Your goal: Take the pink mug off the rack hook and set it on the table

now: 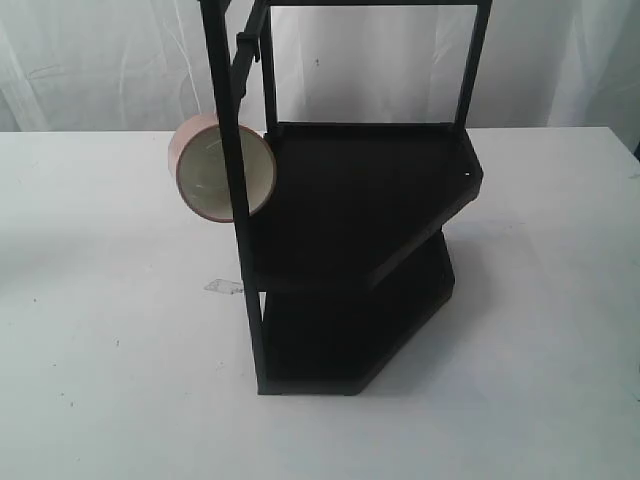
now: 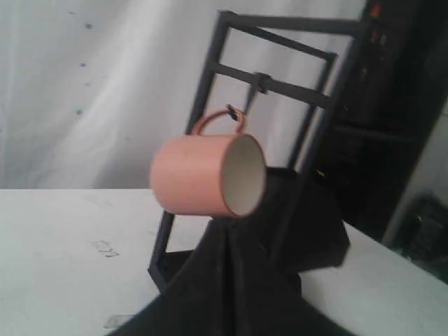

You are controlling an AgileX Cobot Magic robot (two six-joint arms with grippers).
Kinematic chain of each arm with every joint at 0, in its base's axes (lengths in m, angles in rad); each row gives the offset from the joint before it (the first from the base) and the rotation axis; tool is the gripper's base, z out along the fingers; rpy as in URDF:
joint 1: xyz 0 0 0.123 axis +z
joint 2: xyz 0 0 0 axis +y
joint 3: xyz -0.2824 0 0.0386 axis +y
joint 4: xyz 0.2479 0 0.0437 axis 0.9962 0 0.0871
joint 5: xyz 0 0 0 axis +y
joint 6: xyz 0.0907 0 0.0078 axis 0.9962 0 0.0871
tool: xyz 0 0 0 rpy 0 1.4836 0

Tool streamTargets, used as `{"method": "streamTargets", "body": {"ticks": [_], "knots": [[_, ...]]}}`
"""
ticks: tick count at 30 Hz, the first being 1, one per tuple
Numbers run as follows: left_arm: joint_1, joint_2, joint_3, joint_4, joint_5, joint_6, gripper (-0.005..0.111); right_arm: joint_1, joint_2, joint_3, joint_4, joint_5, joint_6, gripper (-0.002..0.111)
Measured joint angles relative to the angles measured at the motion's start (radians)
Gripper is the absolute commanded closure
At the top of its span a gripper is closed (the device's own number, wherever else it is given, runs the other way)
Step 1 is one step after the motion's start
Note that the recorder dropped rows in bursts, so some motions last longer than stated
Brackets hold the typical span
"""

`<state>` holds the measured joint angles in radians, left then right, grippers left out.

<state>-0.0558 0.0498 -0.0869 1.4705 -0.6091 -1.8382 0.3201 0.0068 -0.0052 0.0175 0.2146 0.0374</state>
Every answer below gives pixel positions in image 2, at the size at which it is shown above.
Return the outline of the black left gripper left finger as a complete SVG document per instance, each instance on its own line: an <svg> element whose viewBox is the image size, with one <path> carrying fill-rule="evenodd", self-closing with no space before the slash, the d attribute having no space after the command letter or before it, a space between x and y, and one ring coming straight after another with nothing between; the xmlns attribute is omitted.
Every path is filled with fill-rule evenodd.
<svg viewBox="0 0 448 336"><path fill-rule="evenodd" d="M236 335L229 218L209 221L197 248L148 306L110 335Z"/></svg>

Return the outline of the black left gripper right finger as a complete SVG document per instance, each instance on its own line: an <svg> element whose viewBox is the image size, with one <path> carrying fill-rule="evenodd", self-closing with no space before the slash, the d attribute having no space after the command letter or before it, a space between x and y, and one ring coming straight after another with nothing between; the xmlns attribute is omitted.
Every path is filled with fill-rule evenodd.
<svg viewBox="0 0 448 336"><path fill-rule="evenodd" d="M300 273L341 266L350 247L327 190L269 168L260 206L233 225L230 335L349 335L302 296Z"/></svg>

